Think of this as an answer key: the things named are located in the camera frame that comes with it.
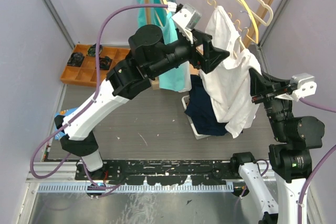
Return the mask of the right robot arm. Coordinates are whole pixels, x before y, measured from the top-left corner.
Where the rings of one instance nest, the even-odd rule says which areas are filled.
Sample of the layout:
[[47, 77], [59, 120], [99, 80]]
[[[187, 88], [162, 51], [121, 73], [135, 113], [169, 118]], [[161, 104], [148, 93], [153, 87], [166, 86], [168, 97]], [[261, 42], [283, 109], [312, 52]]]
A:
[[235, 153], [230, 159], [233, 177], [243, 179], [258, 209], [259, 223], [307, 223], [306, 191], [312, 175], [310, 150], [322, 147], [325, 125], [314, 116], [295, 117], [292, 103], [314, 95], [314, 76], [302, 73], [289, 80], [249, 69], [250, 95], [264, 105], [276, 144], [269, 145], [270, 167], [278, 199], [274, 200], [252, 153]]

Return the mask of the white t shirt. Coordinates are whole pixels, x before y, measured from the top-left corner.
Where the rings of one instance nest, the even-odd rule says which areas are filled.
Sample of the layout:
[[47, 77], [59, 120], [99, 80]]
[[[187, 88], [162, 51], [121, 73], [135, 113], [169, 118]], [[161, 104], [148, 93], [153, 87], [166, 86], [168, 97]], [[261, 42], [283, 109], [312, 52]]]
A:
[[199, 72], [203, 86], [210, 96], [217, 122], [237, 138], [251, 127], [258, 104], [251, 101], [249, 69], [261, 73], [260, 64], [247, 48], [240, 48], [240, 34], [222, 6], [213, 11], [205, 32], [212, 35], [214, 47], [226, 50], [229, 57], [212, 72]]

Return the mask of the navy t shirt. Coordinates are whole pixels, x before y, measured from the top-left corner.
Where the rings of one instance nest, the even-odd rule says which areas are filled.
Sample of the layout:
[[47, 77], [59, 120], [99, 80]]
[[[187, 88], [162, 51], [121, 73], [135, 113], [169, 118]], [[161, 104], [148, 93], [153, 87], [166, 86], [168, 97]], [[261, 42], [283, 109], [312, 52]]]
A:
[[190, 101], [185, 114], [190, 116], [199, 134], [224, 136], [228, 131], [226, 123], [219, 123], [216, 119], [211, 98], [203, 87], [200, 76], [191, 75], [192, 88], [189, 91]]

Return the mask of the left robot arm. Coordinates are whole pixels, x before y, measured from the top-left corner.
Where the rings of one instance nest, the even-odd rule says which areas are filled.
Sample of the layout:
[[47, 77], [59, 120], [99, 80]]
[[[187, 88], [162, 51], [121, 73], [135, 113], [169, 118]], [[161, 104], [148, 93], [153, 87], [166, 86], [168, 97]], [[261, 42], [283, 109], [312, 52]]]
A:
[[104, 176], [105, 167], [92, 130], [108, 114], [150, 88], [156, 77], [185, 62], [210, 73], [229, 57], [229, 51], [213, 46], [211, 35], [197, 29], [191, 35], [193, 42], [179, 35], [165, 44], [159, 26], [142, 26], [129, 38], [127, 56], [107, 73], [98, 91], [73, 114], [55, 117], [56, 128], [64, 133], [62, 149], [79, 156], [93, 180]]

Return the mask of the cream plastic hanger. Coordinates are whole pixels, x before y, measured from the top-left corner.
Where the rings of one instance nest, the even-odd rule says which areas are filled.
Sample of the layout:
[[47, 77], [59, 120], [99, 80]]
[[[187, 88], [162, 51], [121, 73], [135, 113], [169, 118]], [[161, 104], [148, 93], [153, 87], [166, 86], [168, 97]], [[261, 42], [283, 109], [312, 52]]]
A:
[[274, 17], [273, 10], [263, 0], [256, 0], [256, 1], [260, 4], [262, 11], [265, 10], [267, 13], [269, 13], [269, 17], [268, 17], [267, 21], [264, 21], [264, 19], [262, 18], [262, 14], [256, 14], [255, 12], [252, 12], [252, 14], [261, 24], [263, 24], [265, 27], [268, 27], [270, 25], [270, 23], [272, 22], [273, 17]]

